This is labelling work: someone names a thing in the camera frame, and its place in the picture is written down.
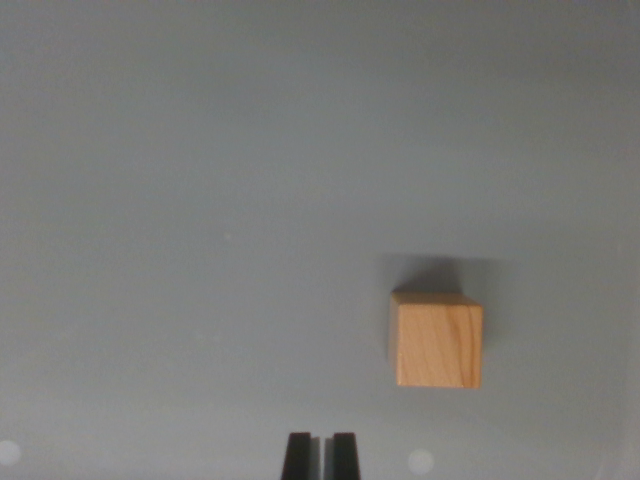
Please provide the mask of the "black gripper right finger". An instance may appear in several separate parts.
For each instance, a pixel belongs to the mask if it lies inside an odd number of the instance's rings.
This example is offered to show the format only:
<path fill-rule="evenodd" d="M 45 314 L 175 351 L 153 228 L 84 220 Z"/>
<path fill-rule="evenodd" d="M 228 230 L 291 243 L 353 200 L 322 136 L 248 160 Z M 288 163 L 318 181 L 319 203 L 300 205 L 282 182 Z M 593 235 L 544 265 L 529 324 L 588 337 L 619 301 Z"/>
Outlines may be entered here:
<path fill-rule="evenodd" d="M 357 439 L 353 432 L 334 433 L 325 440 L 323 479 L 361 479 Z"/>

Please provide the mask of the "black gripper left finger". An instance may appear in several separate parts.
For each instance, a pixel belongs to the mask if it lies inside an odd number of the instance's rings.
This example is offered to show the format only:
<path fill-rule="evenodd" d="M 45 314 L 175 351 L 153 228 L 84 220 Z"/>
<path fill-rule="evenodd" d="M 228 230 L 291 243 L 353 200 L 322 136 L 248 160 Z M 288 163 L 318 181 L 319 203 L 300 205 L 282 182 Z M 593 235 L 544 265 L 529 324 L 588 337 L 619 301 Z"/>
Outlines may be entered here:
<path fill-rule="evenodd" d="M 310 432 L 290 433 L 281 480 L 318 480 L 320 473 L 319 439 Z"/>

